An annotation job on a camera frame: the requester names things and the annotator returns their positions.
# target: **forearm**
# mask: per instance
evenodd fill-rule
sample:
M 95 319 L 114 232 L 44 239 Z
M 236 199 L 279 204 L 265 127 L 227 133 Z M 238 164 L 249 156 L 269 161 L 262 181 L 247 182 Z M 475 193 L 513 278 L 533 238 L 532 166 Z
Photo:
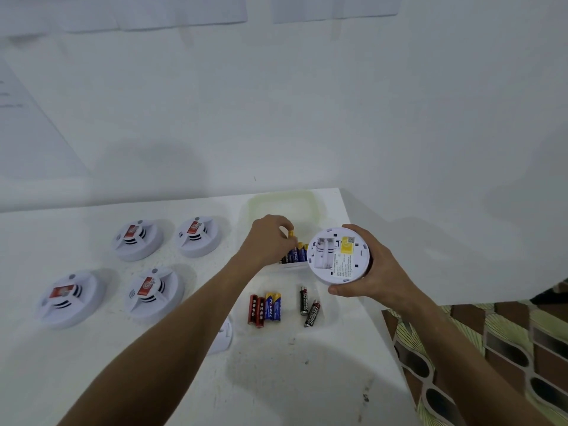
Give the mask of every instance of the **forearm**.
M 416 329 L 450 396 L 469 425 L 550 426 L 487 363 L 436 304 L 420 292 L 405 319 Z
M 233 257 L 196 293 L 120 353 L 60 426 L 164 424 L 187 392 L 239 294 L 258 270 L 257 264 L 239 255 Z

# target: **smoke detector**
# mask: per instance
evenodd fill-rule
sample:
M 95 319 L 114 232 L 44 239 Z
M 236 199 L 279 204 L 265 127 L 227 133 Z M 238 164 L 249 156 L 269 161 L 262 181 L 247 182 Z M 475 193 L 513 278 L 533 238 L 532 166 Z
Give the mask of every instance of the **smoke detector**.
M 370 262 L 369 247 L 361 236 L 345 227 L 319 232 L 308 247 L 309 268 L 327 285 L 361 278 Z
M 132 279 L 124 307 L 138 321 L 153 324 L 173 311 L 184 289 L 181 278 L 172 269 L 155 267 Z
M 138 220 L 124 224 L 114 237 L 112 248 L 124 261 L 142 260 L 162 244 L 164 233 L 156 222 Z
M 186 257 L 203 257 L 221 242 L 221 231 L 212 217 L 199 216 L 178 227 L 175 244 Z
M 213 344 L 209 348 L 207 354 L 215 354 L 220 353 L 221 351 L 225 351 L 231 345 L 231 341 L 233 340 L 233 328 L 231 326 L 231 322 L 229 318 L 225 320 L 223 326 L 217 333 Z
M 91 272 L 70 274 L 54 282 L 43 293 L 36 318 L 55 329 L 73 326 L 95 312 L 105 289 L 104 283 Z

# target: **table surface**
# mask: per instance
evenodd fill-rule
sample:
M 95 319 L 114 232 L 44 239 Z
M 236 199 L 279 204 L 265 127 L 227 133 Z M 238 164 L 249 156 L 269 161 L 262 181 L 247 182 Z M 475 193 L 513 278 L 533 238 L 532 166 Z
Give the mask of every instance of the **table surface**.
M 349 222 L 337 188 L 312 192 L 327 227 Z M 2 423 L 56 424 L 97 373 L 147 329 L 124 312 L 123 293 L 132 276 L 171 266 L 183 277 L 188 297 L 238 248 L 243 209 L 252 197 L 0 214 Z M 178 253 L 172 235 L 179 223 L 198 214 L 217 218 L 223 240 L 207 256 L 189 259 Z M 120 261 L 110 241 L 122 224 L 138 218 L 156 219 L 164 244 L 144 260 Z M 106 282 L 103 303 L 74 327 L 42 329 L 33 319 L 41 292 L 81 269 Z M 314 328 L 305 329 L 298 314 L 302 285 L 310 299 L 322 302 Z M 250 294 L 274 290 L 282 293 L 282 322 L 248 326 Z M 229 315 L 230 349 L 206 357 L 167 424 L 418 425 L 380 309 L 367 299 L 330 296 L 305 267 L 260 272 Z

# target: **person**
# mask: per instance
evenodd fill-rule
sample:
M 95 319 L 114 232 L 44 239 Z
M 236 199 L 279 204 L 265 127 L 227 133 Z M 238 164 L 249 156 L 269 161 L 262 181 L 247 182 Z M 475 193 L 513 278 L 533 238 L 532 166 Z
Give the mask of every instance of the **person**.
M 285 236 L 280 227 L 294 229 L 283 216 L 256 220 L 223 269 L 112 360 L 59 426 L 165 424 L 246 284 L 262 267 L 295 247 L 297 239 Z M 353 224 L 344 227 L 365 240 L 373 264 L 362 279 L 331 286 L 331 294 L 370 297 L 410 322 L 468 426 L 550 426 L 414 285 L 387 247 L 367 230 Z M 147 368 L 148 358 L 160 367 Z

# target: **patterned floor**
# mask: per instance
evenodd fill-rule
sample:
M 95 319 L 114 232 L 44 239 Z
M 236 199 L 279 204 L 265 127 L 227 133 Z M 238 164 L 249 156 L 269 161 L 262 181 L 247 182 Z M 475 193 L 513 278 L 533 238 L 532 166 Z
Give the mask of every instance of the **patterned floor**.
M 515 390 L 568 426 L 568 279 L 529 301 L 440 308 Z M 424 425 L 465 426 L 413 327 L 383 315 Z

